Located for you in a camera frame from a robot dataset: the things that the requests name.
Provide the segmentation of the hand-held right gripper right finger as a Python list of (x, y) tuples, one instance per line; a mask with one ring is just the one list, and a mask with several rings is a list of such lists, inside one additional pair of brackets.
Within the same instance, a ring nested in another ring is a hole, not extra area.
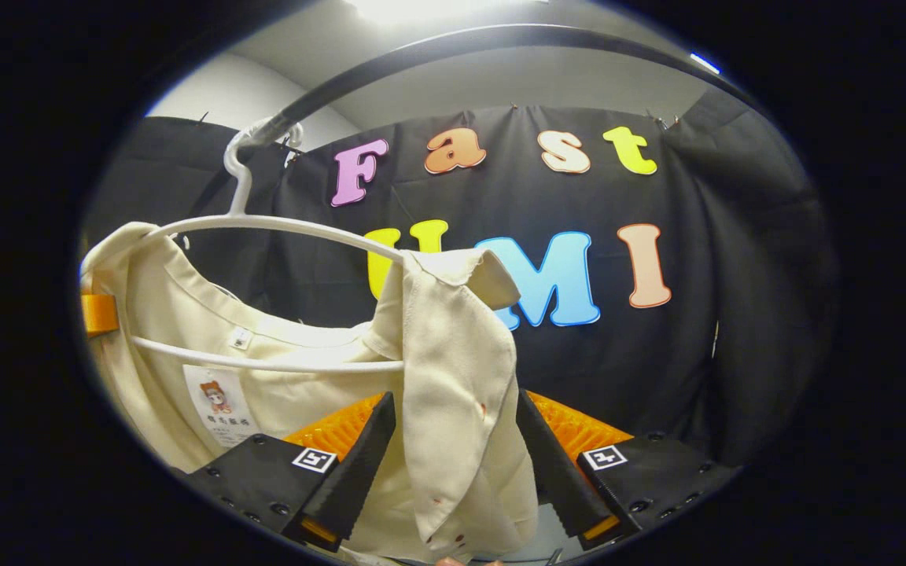
[(585, 551), (659, 529), (739, 476), (664, 433), (633, 435), (534, 391), (517, 425), (540, 499)]

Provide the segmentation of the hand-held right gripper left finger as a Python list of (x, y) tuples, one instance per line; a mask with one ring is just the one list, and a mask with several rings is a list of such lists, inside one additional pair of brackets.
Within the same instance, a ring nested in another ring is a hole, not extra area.
[(256, 433), (181, 480), (277, 536), (337, 551), (352, 536), (395, 430), (395, 399), (384, 391), (286, 439)]

